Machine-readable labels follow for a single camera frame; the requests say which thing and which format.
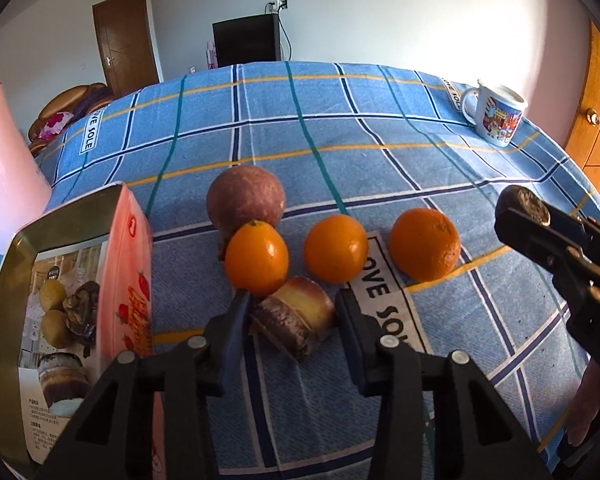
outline orange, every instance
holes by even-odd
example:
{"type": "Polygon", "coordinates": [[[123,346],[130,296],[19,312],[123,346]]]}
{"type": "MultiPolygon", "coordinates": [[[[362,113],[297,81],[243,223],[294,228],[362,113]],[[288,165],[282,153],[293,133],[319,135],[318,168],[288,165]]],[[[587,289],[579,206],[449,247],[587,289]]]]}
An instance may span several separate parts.
{"type": "Polygon", "coordinates": [[[245,288],[254,296],[273,294],[289,272],[285,241],[266,222],[248,222],[229,240],[224,270],[235,288],[245,288]]]}
{"type": "Polygon", "coordinates": [[[394,223],[389,252],[398,268],[419,282],[446,276],[460,257],[452,221],[435,209],[409,209],[394,223]]]}
{"type": "Polygon", "coordinates": [[[309,272],[329,283],[355,278],[362,272],[368,252],[365,228],[347,215],[320,220],[304,241],[304,262],[309,272]]]}

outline strawberry graphic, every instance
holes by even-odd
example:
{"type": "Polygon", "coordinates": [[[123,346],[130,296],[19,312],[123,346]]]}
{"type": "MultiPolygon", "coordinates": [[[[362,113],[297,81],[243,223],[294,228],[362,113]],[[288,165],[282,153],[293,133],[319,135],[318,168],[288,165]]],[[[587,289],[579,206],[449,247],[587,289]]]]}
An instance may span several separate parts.
{"type": "Polygon", "coordinates": [[[134,342],[128,335],[125,335],[124,341],[127,350],[133,351],[135,349],[134,342]]]}
{"type": "Polygon", "coordinates": [[[120,321],[122,322],[122,324],[129,323],[129,306],[128,305],[125,305],[124,303],[120,303],[120,306],[118,307],[118,317],[120,318],[120,321]]]}
{"type": "Polygon", "coordinates": [[[140,286],[140,290],[142,290],[142,293],[144,294],[147,301],[151,301],[149,297],[149,282],[146,280],[142,272],[138,272],[138,285],[140,286]]]}

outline screw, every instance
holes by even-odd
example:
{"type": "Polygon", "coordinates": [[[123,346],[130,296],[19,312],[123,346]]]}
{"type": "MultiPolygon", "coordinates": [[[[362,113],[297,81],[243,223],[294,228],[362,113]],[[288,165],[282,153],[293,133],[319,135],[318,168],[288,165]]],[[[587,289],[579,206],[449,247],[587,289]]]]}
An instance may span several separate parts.
{"type": "Polygon", "coordinates": [[[134,354],[131,350],[125,350],[124,352],[120,352],[118,355],[118,362],[121,365],[128,365],[136,360],[136,354],[134,354]]]}
{"type": "Polygon", "coordinates": [[[465,365],[471,360],[471,358],[469,357],[469,354],[464,350],[455,350],[451,354],[451,360],[457,365],[465,365]]]}
{"type": "Polygon", "coordinates": [[[575,247],[571,247],[571,246],[567,247],[567,252],[574,258],[580,257],[580,251],[577,250],[575,247]]]}
{"type": "Polygon", "coordinates": [[[203,335],[195,335],[189,338],[187,344],[190,348],[204,348],[206,346],[206,339],[203,335]]]}
{"type": "Polygon", "coordinates": [[[600,301],[600,289],[597,288],[596,286],[590,286],[589,287],[589,294],[591,295],[591,297],[594,300],[600,301]]]}
{"type": "Polygon", "coordinates": [[[380,344],[385,348],[398,348],[400,340],[395,335],[383,335],[380,344]]]}

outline pink cushion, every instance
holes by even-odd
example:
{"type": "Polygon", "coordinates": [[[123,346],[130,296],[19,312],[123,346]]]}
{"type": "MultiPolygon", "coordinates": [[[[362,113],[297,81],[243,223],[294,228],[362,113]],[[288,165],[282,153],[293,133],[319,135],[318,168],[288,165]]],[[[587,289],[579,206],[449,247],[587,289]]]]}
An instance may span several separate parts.
{"type": "Polygon", "coordinates": [[[43,140],[53,139],[62,132],[73,116],[74,115],[69,112],[58,112],[57,114],[53,114],[46,120],[45,125],[42,126],[38,137],[43,140]]]}

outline white wall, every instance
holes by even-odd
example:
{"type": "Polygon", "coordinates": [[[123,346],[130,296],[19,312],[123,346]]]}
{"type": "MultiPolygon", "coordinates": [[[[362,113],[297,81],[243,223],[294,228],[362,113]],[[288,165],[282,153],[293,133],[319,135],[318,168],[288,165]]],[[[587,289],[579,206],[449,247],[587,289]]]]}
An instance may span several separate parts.
{"type": "MultiPolygon", "coordinates": [[[[105,81],[92,11],[92,5],[101,1],[40,0],[0,28],[0,80],[25,136],[40,110],[60,92],[105,81]]],[[[147,3],[162,78],[152,2],[147,3]]]]}
{"type": "MultiPolygon", "coordinates": [[[[165,78],[206,68],[212,23],[272,0],[152,0],[165,78]]],[[[370,62],[459,82],[478,77],[531,98],[547,0],[288,0],[281,14],[295,60],[370,62]]]]}
{"type": "Polygon", "coordinates": [[[564,146],[589,62],[589,17],[579,0],[548,0],[538,82],[527,117],[564,146]]]}

